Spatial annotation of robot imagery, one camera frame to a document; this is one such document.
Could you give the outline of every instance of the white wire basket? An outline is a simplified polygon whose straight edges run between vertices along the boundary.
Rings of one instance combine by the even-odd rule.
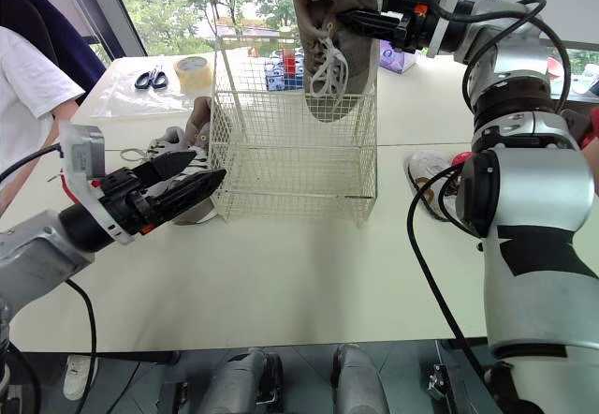
[[[309,108],[303,89],[267,89],[277,52],[273,58],[256,56],[298,47],[295,39],[222,37],[218,44],[210,161],[227,175],[212,195],[217,212],[224,219],[364,222],[377,190],[375,84],[365,94],[343,98],[337,109],[346,113],[343,118],[321,122],[317,117],[330,115],[330,106]],[[297,66],[301,70],[300,60]]]

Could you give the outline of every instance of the black cable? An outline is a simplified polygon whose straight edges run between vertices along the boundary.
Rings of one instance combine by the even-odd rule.
[[[468,67],[466,67],[466,70],[464,72],[464,77],[461,80],[461,94],[464,97],[464,101],[466,102],[466,105],[468,105],[469,109],[472,109],[472,106],[470,103],[470,96],[468,95],[468,80],[470,80],[470,74],[472,74],[472,71],[475,70],[476,63],[478,63],[478,61],[480,61],[480,59],[483,57],[483,55],[485,53],[487,53],[491,47],[494,47],[495,45],[497,45],[499,43],[499,41],[501,41],[505,37],[508,37],[509,35],[511,35],[513,32],[518,30],[522,25],[527,23],[530,19],[535,17],[537,14],[539,14],[543,10],[545,5],[547,4],[547,0],[520,0],[520,1],[518,1],[518,3],[522,4],[522,5],[529,5],[529,4],[536,3],[537,5],[533,10],[529,11],[526,14],[526,16],[524,16],[522,19],[511,24],[509,27],[504,29],[499,35],[497,35],[496,37],[493,37],[491,40],[489,40],[483,47],[481,47],[475,53],[475,55],[470,60],[470,63],[468,63]]]
[[[439,203],[439,208],[441,209],[441,212],[443,213],[443,215],[447,218],[447,220],[449,222],[451,222],[453,225],[455,225],[456,227],[461,229],[464,233],[468,233],[470,236],[472,236],[474,238],[478,238],[478,236],[476,236],[474,233],[472,233],[467,228],[465,228],[462,225],[462,223],[458,219],[456,219],[446,208],[445,197],[446,197],[447,189],[458,178],[458,176],[460,176],[459,171],[453,172],[453,174],[451,174],[447,178],[447,180],[443,183],[443,186],[441,186],[441,190],[439,191],[439,196],[437,198],[437,201]]]
[[[73,290],[75,290],[85,302],[85,307],[87,308],[87,315],[90,318],[90,331],[92,334],[92,350],[90,352],[90,368],[87,374],[87,380],[85,381],[85,389],[83,390],[83,396],[79,401],[79,405],[77,406],[76,414],[80,414],[85,406],[85,401],[87,400],[87,396],[90,393],[90,389],[92,389],[92,381],[94,380],[94,371],[95,371],[95,354],[97,348],[97,335],[95,331],[95,316],[94,316],[94,308],[92,307],[92,301],[90,300],[87,293],[79,287],[74,281],[66,280],[67,283]]]
[[[116,406],[119,404],[119,402],[124,397],[124,395],[126,394],[126,392],[129,390],[129,388],[131,387],[131,382],[133,381],[133,378],[135,377],[135,374],[139,370],[139,365],[140,364],[141,364],[141,362],[138,362],[138,365],[135,366],[135,369],[133,369],[133,372],[131,373],[131,377],[129,377],[127,383],[124,385],[123,390],[121,391],[121,393],[119,394],[119,396],[116,398],[116,400],[114,401],[114,403],[112,403],[112,405],[110,405],[109,410],[106,411],[106,414],[110,414],[114,410],[114,408],[116,408]]]
[[[572,68],[570,65],[570,57],[568,56],[568,52],[567,52],[565,46],[563,45],[562,40],[546,23],[544,23],[543,21],[541,21],[540,19],[538,19],[536,17],[530,17],[530,12],[505,10],[505,11],[495,11],[495,12],[491,12],[491,13],[484,13],[484,14],[477,14],[477,15],[451,13],[451,12],[446,11],[443,8],[441,8],[441,6],[439,6],[439,3],[437,0],[429,0],[429,7],[431,8],[432,12],[436,16],[443,18],[447,21],[451,21],[451,22],[477,23],[477,22],[491,21],[491,20],[495,20],[495,19],[504,19],[504,18],[514,18],[514,19],[520,19],[520,20],[522,20],[523,18],[527,18],[527,22],[530,22],[532,25],[537,27],[545,35],[548,36],[549,40],[553,43],[555,48],[558,50],[560,58],[562,59],[563,88],[562,88],[562,94],[560,95],[560,99],[558,100],[558,102],[556,104],[555,111],[557,113],[559,113],[563,109],[563,106],[565,105],[568,95],[570,94],[570,79],[572,77]],[[469,97],[465,97],[464,99],[466,100],[467,105],[470,107]]]
[[[464,355],[466,356],[466,359],[468,360],[470,365],[472,365],[473,369],[475,370],[476,374],[482,381],[483,385],[485,385],[485,387],[487,387],[487,385],[485,383],[485,377],[484,377],[484,371],[483,371],[482,365],[480,365],[480,362],[478,361],[475,354],[472,352],[472,349],[468,345],[466,338],[464,337],[463,333],[461,332],[458,322],[453,317],[453,314],[451,314],[451,310],[449,309],[449,306],[447,306],[447,303],[446,303],[445,299],[443,298],[443,294],[441,293],[441,290],[437,286],[437,283],[435,282],[434,277],[432,276],[431,269],[429,269],[429,266],[427,265],[427,261],[422,256],[422,252],[420,252],[420,247],[418,247],[418,243],[416,241],[416,235],[414,234],[414,213],[416,212],[416,207],[418,206],[418,203],[420,202],[420,198],[423,197],[424,193],[432,186],[432,184],[434,184],[436,181],[440,180],[441,178],[445,177],[449,173],[455,172],[456,170],[460,170],[462,166],[463,166],[463,163],[459,163],[455,166],[451,166],[450,168],[447,168],[447,169],[441,171],[440,173],[438,173],[434,177],[432,177],[428,182],[426,182],[422,187],[420,187],[420,189],[418,189],[418,192],[412,199],[412,203],[410,204],[410,209],[408,210],[407,231],[408,231],[408,239],[410,240],[410,245],[412,246],[412,249],[414,250],[414,254],[416,255],[416,259],[418,260],[418,263],[420,264],[422,273],[424,273],[424,276],[426,277],[427,282],[429,283],[429,287],[431,288],[432,294],[434,295],[435,300],[439,304],[439,308],[441,308],[441,312],[443,313],[443,316],[446,318],[449,328],[456,336],[458,344],[459,344],[460,348],[463,350]]]
[[[19,364],[25,369],[31,385],[34,387],[34,413],[39,414],[41,412],[41,387],[39,386],[39,378],[37,377],[36,371],[32,367],[31,363],[27,361],[25,355],[15,346],[12,342],[8,343],[8,351],[12,353]]]
[[[22,166],[24,166],[25,164],[27,164],[30,161],[33,161],[34,159],[39,158],[40,156],[43,156],[45,154],[49,154],[50,152],[53,152],[54,150],[57,150],[60,152],[60,144],[53,144],[53,145],[49,145],[48,147],[44,147],[43,149],[38,150],[37,152],[33,152],[32,154],[26,156],[23,159],[20,159],[19,161],[17,161],[15,164],[13,164],[12,166],[10,166],[8,169],[6,169],[4,172],[0,173],[0,183],[4,182],[6,180],[6,178],[15,170],[21,168]]]

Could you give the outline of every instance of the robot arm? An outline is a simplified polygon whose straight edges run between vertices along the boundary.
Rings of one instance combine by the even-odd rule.
[[[95,252],[129,244],[209,197],[224,170],[197,172],[157,197],[146,189],[179,174],[195,152],[163,154],[130,170],[104,171],[104,139],[93,126],[60,125],[63,170],[79,200],[60,214],[45,211],[0,233],[0,394],[9,323],[28,303],[94,262]]]
[[[385,0],[384,10],[402,18],[354,10],[341,20],[407,52],[428,47],[441,21],[431,0]],[[459,2],[454,13],[496,11],[528,9],[479,0]],[[550,98],[548,49],[537,26],[525,23],[487,47],[515,21],[450,21],[440,42],[442,52],[472,67],[473,156],[462,170],[457,209],[485,256],[489,347],[499,360],[485,378],[507,413],[594,412],[599,279],[572,246],[591,211],[593,179]]]

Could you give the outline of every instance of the tape roll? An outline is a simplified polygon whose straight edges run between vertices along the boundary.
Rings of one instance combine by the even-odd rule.
[[[206,58],[186,56],[173,66],[182,91],[195,91],[212,85],[212,72]]]

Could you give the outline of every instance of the black scissors handle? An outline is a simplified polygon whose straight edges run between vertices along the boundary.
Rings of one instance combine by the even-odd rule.
[[[166,88],[168,85],[167,74],[165,74],[162,70],[154,70],[153,79],[152,79],[152,88],[153,89],[162,89]]]
[[[157,68],[144,72],[137,80],[135,80],[135,87],[137,89],[148,89],[150,86],[152,86],[153,89],[162,89],[166,88],[167,85],[167,74]]]

